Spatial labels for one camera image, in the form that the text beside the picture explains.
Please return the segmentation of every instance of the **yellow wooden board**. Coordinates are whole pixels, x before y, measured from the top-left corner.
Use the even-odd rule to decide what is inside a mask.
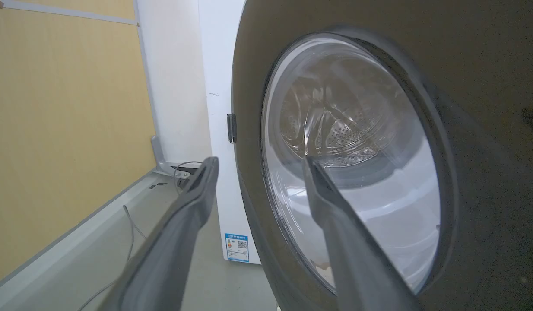
[[[155,167],[136,26],[0,10],[0,279]]]
[[[132,0],[18,0],[121,18],[136,19]]]

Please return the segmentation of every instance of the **gray cable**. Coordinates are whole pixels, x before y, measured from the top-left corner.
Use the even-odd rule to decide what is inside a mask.
[[[172,175],[172,178],[174,179],[174,187],[176,188],[176,193],[180,194],[180,190],[178,189],[178,187],[176,186],[176,172],[178,171],[178,168],[181,167],[182,165],[187,165],[188,163],[199,163],[199,164],[203,164],[203,162],[199,162],[199,161],[188,161],[188,162],[183,162],[183,163],[180,163],[179,165],[177,165],[175,168],[174,168],[174,174]]]
[[[128,263],[128,260],[130,260],[132,249],[134,248],[134,229],[136,229],[136,231],[140,233],[140,235],[142,236],[142,238],[144,238],[144,240],[146,239],[146,235],[144,235],[144,233],[142,233],[140,229],[138,228],[138,226],[134,223],[134,221],[132,220],[132,217],[130,216],[130,213],[128,212],[126,205],[123,205],[123,209],[126,215],[128,216],[128,220],[130,220],[130,236],[132,238],[132,242],[130,243],[130,248],[128,249],[127,261],[124,264],[126,266]],[[83,303],[77,311],[82,311],[89,303],[93,301],[93,299],[98,297],[99,294],[103,293],[107,288],[109,288],[113,284],[115,284],[115,281],[109,283],[108,285],[105,285],[99,291],[95,292],[95,294],[92,295],[92,297],[90,297],[85,303]]]

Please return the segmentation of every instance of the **washing machine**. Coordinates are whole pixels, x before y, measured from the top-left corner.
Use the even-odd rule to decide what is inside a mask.
[[[212,3],[226,259],[282,310],[337,310],[313,156],[425,309],[533,310],[533,1]]]

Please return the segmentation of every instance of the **cable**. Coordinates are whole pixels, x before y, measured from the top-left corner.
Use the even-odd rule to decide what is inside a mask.
[[[134,223],[134,221],[132,220],[132,217],[130,216],[130,213],[128,212],[128,209],[127,209],[126,205],[123,205],[123,209],[124,209],[124,212],[126,213],[126,215],[128,216],[128,220],[130,220],[130,236],[131,236],[131,239],[132,239],[132,242],[130,243],[130,248],[128,249],[127,261],[124,264],[126,266],[128,264],[128,260],[130,260],[130,255],[132,254],[132,249],[134,248],[134,229],[136,229],[136,231],[138,233],[140,233],[140,235],[142,236],[142,238],[144,238],[144,240],[146,239],[146,235],[144,235],[144,233],[142,233],[142,231]],[[99,294],[103,293],[107,288],[109,288],[113,284],[115,284],[115,281],[109,283],[108,285],[105,285],[99,291],[95,292],[95,294],[92,295],[92,297],[90,297],[85,303],[83,303],[77,311],[82,311],[88,305],[88,303],[91,303],[93,301],[93,299],[98,297]]]
[[[181,167],[182,165],[187,165],[188,163],[199,163],[200,165],[203,164],[203,162],[199,162],[199,161],[188,161],[188,162],[180,163],[174,168],[174,174],[172,175],[172,178],[174,179],[174,187],[176,188],[176,193],[178,194],[180,194],[180,190],[176,186],[176,172],[178,171],[179,167]]]

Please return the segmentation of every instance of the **round glass door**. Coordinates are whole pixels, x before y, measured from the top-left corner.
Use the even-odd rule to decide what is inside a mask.
[[[280,228],[335,292],[324,235],[312,219],[302,158],[315,156],[410,288],[428,276],[440,195],[426,134],[407,94],[367,49],[345,37],[300,39],[266,90],[264,177]]]

